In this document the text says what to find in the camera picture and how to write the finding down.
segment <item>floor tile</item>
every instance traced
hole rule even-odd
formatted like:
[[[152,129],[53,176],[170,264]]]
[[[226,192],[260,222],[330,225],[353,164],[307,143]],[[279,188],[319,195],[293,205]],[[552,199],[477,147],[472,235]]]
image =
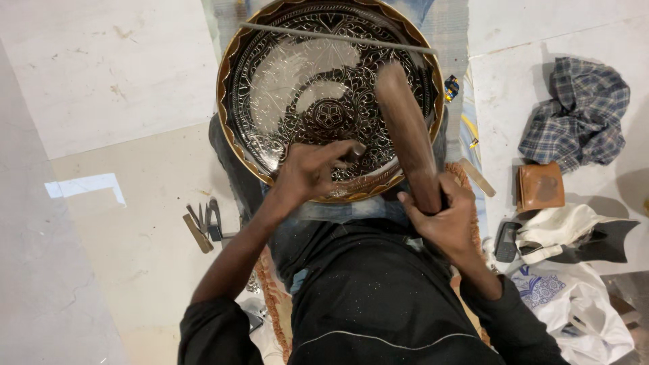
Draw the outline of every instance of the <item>floor tile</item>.
[[[474,57],[471,67],[485,178],[497,195],[487,200],[489,234],[515,213],[513,177],[522,164],[517,151],[532,111],[549,100],[547,81],[554,57],[570,55],[614,67],[631,88],[631,102],[622,119],[626,147],[609,166],[586,166],[563,176],[567,199],[601,205],[603,215],[640,220],[626,241],[629,264],[596,264],[602,274],[649,269],[647,223],[641,202],[649,196],[644,144],[649,138],[649,16],[534,42]]]
[[[647,14],[646,0],[470,0],[469,54],[482,55]]]
[[[182,216],[214,196],[224,232],[239,213],[208,124],[186,127],[52,161],[57,181],[114,173],[114,189],[65,198],[131,361],[172,364],[178,324],[207,267]]]
[[[0,43],[0,363],[128,364]]]
[[[0,8],[0,37],[50,159],[212,115],[217,64],[199,1]]]

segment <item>plaid shirt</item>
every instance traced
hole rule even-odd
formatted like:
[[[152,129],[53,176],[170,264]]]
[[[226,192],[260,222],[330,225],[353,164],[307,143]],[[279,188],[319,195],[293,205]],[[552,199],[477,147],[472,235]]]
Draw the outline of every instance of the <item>plaid shirt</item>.
[[[556,58],[550,76],[555,99],[541,105],[519,151],[561,172],[595,162],[610,164],[624,147],[620,119],[631,91],[613,68],[576,58]]]

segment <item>leather wallet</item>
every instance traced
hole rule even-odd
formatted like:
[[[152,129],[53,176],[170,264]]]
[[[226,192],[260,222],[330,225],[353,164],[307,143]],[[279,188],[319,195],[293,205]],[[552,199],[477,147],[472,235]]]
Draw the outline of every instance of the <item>leather wallet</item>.
[[[547,165],[519,166],[517,186],[518,212],[565,205],[561,169],[555,161]]]

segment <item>black shirt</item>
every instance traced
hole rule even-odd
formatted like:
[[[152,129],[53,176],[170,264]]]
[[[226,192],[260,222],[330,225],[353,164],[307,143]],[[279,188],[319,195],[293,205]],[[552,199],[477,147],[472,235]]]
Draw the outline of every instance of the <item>black shirt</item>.
[[[344,231],[325,235],[302,261],[309,272],[293,296],[290,364],[565,363],[509,279],[501,277],[497,301],[461,284],[494,350],[464,313],[443,260],[399,234]],[[248,328],[232,300],[193,304],[180,324],[178,363],[263,364]]]

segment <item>hand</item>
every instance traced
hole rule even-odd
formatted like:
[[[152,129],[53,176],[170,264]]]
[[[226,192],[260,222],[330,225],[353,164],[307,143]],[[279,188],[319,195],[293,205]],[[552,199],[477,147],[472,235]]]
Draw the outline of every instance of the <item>hand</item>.
[[[435,244],[454,266],[473,262],[479,254],[471,242],[471,214],[476,196],[455,183],[451,174],[440,174],[439,182],[449,207],[429,217],[415,207],[410,195],[399,192],[397,197],[406,214],[423,238]]]
[[[328,195],[334,188],[331,168],[347,168],[349,165],[338,158],[352,150],[361,155],[365,146],[355,140],[328,145],[292,144],[271,192],[279,195],[279,200],[289,210],[315,197]]]

